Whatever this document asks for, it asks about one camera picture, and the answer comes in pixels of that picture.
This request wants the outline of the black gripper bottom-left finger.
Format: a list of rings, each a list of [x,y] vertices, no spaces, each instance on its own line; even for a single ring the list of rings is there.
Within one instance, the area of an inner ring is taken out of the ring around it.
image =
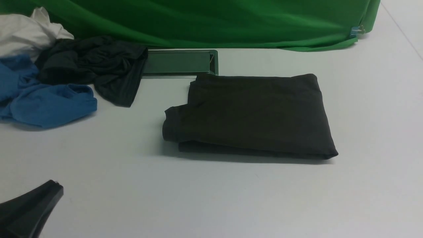
[[[2,238],[38,238],[64,188],[49,180],[39,187],[0,205]]]

